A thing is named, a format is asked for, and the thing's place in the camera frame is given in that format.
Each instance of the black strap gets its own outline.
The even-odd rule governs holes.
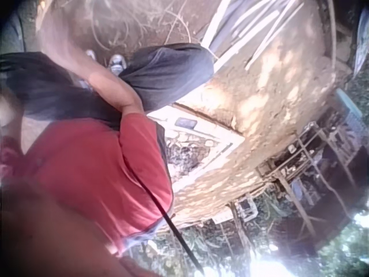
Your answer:
[[[164,210],[164,208],[161,206],[159,201],[156,199],[155,195],[153,195],[153,193],[144,185],[144,183],[141,182],[139,177],[135,174],[135,172],[132,169],[130,169],[130,172],[133,174],[133,177],[138,181],[138,183],[140,183],[140,185],[145,189],[145,191],[148,193],[148,195],[150,195],[152,201],[154,201],[155,205],[157,206],[157,208],[161,212],[163,218],[168,223],[170,229],[172,229],[174,235],[176,236],[176,238],[178,239],[178,241],[182,245],[182,247],[185,249],[187,255],[190,257],[191,261],[194,263],[197,270],[199,270],[199,272],[201,272],[202,275],[205,276],[204,269],[202,268],[201,264],[198,262],[198,260],[196,259],[194,253],[191,251],[191,249],[187,245],[186,241],[183,239],[182,235],[180,234],[178,229],[175,227],[175,225],[173,224],[172,220],[169,218],[169,216],[166,213],[166,211]]]

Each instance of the red shirt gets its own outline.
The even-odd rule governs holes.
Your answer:
[[[124,237],[162,217],[127,165],[166,211],[172,203],[155,123],[142,114],[123,117],[120,132],[94,119],[54,122],[20,155],[3,140],[1,162],[10,175],[37,180],[58,202],[94,221],[120,252]]]

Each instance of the dirt ground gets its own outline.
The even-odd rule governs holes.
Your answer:
[[[106,63],[112,53],[127,54],[140,47],[163,44],[175,21],[174,15],[181,9],[180,20],[176,21],[167,42],[189,41],[183,23],[188,23],[191,41],[198,42],[196,34],[206,28],[220,1],[152,1],[156,10],[151,17],[143,22],[138,15],[132,19],[133,27],[119,20],[117,23],[114,21],[116,14],[104,13],[106,8],[98,6],[93,9],[100,11],[93,21],[95,35],[91,28],[91,9],[86,12],[86,6],[93,1],[85,1],[85,6],[77,2],[82,3],[65,2],[73,14],[71,21],[78,26],[73,29],[73,36],[82,47],[95,50],[101,63]],[[206,173],[195,184],[176,194],[176,224],[208,219],[224,209],[230,200],[255,188],[260,180],[254,168],[286,147],[294,133],[300,132],[324,109],[327,95],[333,88],[331,61],[324,57],[326,49],[318,5],[315,0],[304,2],[301,11],[248,72],[244,65],[268,30],[261,32],[232,58],[204,89],[179,101],[235,129],[246,139],[223,167]],[[118,14],[119,9],[110,7]],[[24,150],[46,125],[47,122],[25,120]]]

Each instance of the white sneaker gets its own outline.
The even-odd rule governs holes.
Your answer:
[[[87,56],[89,56],[94,61],[96,61],[96,54],[95,54],[95,52],[93,50],[87,49],[85,53],[86,53]]]
[[[90,58],[92,58],[95,62],[96,62],[96,54],[93,50],[91,49],[87,49],[86,50],[86,55],[89,56]],[[80,86],[86,89],[89,89],[90,91],[93,91],[93,88],[89,85],[89,83],[83,79],[79,80]]]
[[[127,68],[126,59],[122,55],[115,54],[110,58],[108,68],[114,75],[119,76]]]

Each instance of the gray pants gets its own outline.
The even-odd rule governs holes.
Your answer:
[[[27,117],[52,121],[94,118],[119,129],[120,112],[97,93],[75,86],[68,72],[44,54],[5,54],[0,62],[5,83],[24,105]],[[208,50],[179,43],[139,50],[119,77],[136,91],[149,113],[177,101],[212,75]]]

